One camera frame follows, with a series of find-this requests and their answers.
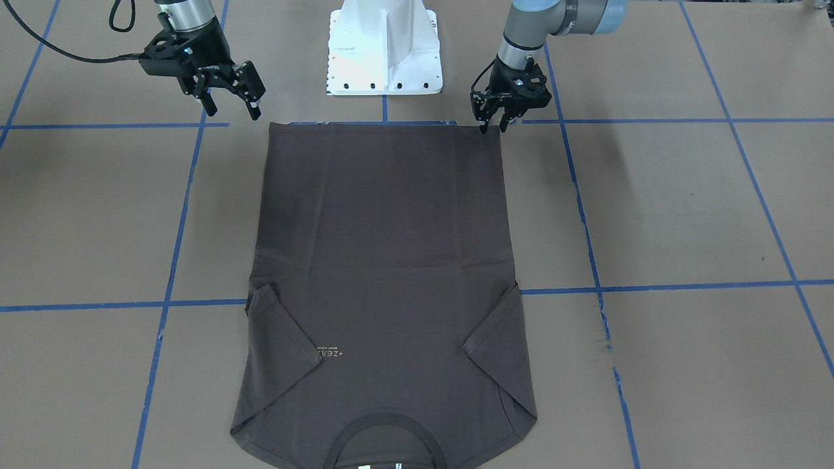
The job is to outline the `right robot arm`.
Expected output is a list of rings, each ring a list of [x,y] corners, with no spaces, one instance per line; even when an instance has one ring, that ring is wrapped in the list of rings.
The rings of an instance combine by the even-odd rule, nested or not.
[[[253,120],[261,116],[265,86],[250,61],[235,62],[223,27],[209,1],[157,1],[163,29],[144,48],[140,65],[150,76],[177,80],[186,96],[211,117],[218,112],[212,89],[225,89],[244,101]]]

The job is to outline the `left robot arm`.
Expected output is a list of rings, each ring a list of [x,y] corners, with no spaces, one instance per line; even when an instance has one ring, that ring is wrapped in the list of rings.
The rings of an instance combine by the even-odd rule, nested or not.
[[[550,104],[553,95],[538,63],[549,36],[609,35],[626,12],[626,1],[513,1],[496,56],[482,71],[489,82],[477,90],[477,77],[468,92],[482,134],[498,112],[498,130],[505,132],[512,120]]]

